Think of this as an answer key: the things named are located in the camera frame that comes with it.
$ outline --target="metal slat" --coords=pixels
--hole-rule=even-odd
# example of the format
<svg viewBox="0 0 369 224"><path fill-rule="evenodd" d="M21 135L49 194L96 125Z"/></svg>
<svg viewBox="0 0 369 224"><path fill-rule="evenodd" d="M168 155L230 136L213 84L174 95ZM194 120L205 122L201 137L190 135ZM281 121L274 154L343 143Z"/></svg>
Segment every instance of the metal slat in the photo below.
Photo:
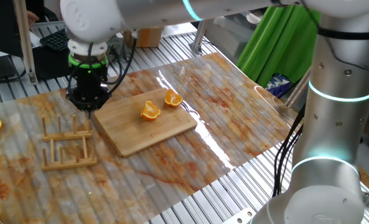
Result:
<svg viewBox="0 0 369 224"><path fill-rule="evenodd" d="M235 216L232 216L231 214L234 212L234 210L231 212L230 210L232 210L233 207L237 210L238 208L243 209L244 206L248 207L252 209L249 210L249 212L251 212L251 216L255 215L256 211L261 209L261 207L270 199L270 196L266 196L266 189L273 189L271 186L267 187L268 183L266 179L260 179L260 176L263 175L260 172L260 165L273 163L274 157L266 156L266 154L273 154L274 152L276 153L279 146L280 145L277 145L276 147L273 147L270 151L266 151L263 154L259 155L257 157L258 161L255 161L255 159L253 159L252 161L245 163L241 167L229 172L227 175L224 175L223 177L214 181L211 185L206 186L202 190L196 192L193 196L183 200L182 203L188 203L189 201L191 201L192 198L195 198L202 202L202 204L197 203L197 205L194 206L193 209L189 209L190 212L186 210L192 215L189 215L187 219L183 218L184 223L189 222L189 220L193 222L193 216L195 213L202 214L202 216L206 217L218 216L221 220L210 220L209 223L222 223L229 218L237 217L238 214L244 212L241 211L240 213L236 213ZM291 175L291 164L288 164L286 174L288 176ZM272 179L273 175L266 176L266 178ZM363 191L369 192L369 190L362 183L361 186ZM236 218L228 223L236 223L235 220ZM367 209L365 210L365 219L362 223L369 223L369 210Z"/></svg>

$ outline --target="blue object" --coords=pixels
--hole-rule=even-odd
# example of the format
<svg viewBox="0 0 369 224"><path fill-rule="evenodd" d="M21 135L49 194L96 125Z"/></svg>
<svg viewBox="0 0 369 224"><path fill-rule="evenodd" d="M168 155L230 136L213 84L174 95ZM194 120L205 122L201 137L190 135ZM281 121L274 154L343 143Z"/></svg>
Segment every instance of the blue object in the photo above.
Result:
<svg viewBox="0 0 369 224"><path fill-rule="evenodd" d="M330 95L327 95L325 93L322 93L321 91L319 91L318 89L316 89L311 81L309 81L309 86L310 86L310 89L313 90L316 94L326 98L326 99L329 99L329 100L334 100L334 101L339 101L339 102L348 102L348 103L354 103L354 102L361 102L361 101L364 101L364 100L368 100L369 99L369 95L368 96L363 96L363 97L359 97L359 98L339 98L339 97L336 97L336 96L330 96Z"/></svg>
<svg viewBox="0 0 369 224"><path fill-rule="evenodd" d="M275 74L270 82L267 84L266 90L269 91L271 94L273 94L277 98L281 98L285 95L285 93L288 92L289 89L291 89L293 86L293 83L281 74Z"/></svg>
<svg viewBox="0 0 369 224"><path fill-rule="evenodd" d="M196 21L202 21L202 19L199 18L197 13L195 13L194 9L192 8L190 0L183 0L183 4L193 19L195 19Z"/></svg>

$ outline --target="computer monitor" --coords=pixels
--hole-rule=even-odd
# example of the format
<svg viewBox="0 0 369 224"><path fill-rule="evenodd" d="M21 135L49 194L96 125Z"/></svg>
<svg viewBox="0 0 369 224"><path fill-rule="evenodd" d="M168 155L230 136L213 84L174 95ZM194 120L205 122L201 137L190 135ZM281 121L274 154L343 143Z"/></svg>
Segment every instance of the computer monitor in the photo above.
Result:
<svg viewBox="0 0 369 224"><path fill-rule="evenodd" d="M26 3L29 11L44 17L43 0L26 0ZM68 49L54 52L47 47L37 47L32 51L38 78L57 78L68 75ZM13 0L0 0L0 52L23 57ZM0 78L16 73L10 56L0 57Z"/></svg>
<svg viewBox="0 0 369 224"><path fill-rule="evenodd" d="M0 52L22 57L19 29L12 0L0 0ZM9 56L0 57L0 78L16 73Z"/></svg>

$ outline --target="reflective surface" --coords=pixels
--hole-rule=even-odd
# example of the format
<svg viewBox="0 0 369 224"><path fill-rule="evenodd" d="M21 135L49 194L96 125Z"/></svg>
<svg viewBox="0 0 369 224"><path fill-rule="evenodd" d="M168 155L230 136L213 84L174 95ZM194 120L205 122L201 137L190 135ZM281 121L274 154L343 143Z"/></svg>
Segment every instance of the reflective surface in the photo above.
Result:
<svg viewBox="0 0 369 224"><path fill-rule="evenodd" d="M131 73L111 101L160 87L184 97L198 121L194 131L128 159L97 135L97 166L47 173L40 169L41 150L49 149L40 141L40 118L49 133L57 132L57 114L63 130L71 127L74 110L64 92L0 104L0 220L143 223L278 144L289 130L283 104L218 53ZM79 129L83 123L78 113ZM82 144L63 141L55 148L64 147L70 158L76 145Z"/></svg>

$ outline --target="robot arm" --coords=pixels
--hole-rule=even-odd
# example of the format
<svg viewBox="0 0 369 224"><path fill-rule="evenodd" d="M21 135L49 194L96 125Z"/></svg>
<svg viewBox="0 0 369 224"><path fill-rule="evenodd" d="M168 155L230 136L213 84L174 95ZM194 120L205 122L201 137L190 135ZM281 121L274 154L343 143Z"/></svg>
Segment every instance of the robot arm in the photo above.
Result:
<svg viewBox="0 0 369 224"><path fill-rule="evenodd" d="M100 43L126 30L200 21L271 6L272 2L274 1L62 0L61 13L77 40Z"/></svg>
<svg viewBox="0 0 369 224"><path fill-rule="evenodd" d="M284 194L272 198L256 214L252 224L357 224L364 213L355 163L369 112L369 0L299 1L62 0L61 6L73 34L68 45L71 64L93 63L86 57L89 48L93 50L88 56L96 58L101 67L106 48L102 42L124 30L209 19L275 4L301 3L320 11L304 132L294 150L291 183ZM79 100L105 94L99 88L101 83L92 80L87 71L77 76Z"/></svg>

